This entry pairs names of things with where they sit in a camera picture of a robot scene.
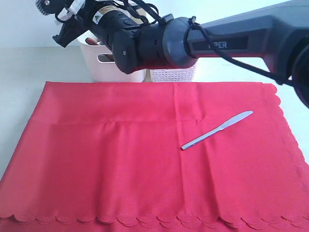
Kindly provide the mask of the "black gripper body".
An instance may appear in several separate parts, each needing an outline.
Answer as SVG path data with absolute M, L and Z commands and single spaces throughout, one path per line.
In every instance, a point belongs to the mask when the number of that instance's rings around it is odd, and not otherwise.
M 140 26 L 114 3 L 85 3 L 72 17 L 74 38 L 92 32 L 108 48 L 136 48 Z

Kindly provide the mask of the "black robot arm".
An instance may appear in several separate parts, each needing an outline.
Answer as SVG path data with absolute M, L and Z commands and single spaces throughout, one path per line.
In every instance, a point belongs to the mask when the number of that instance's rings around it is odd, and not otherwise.
M 196 17 L 160 16 L 142 0 L 45 0 L 58 16 L 54 40 L 66 47 L 86 31 L 112 52 L 126 74 L 143 69 L 185 69 L 199 58 L 226 61 L 294 88 L 309 103 L 309 3 L 290 0 L 254 11 L 197 23 Z

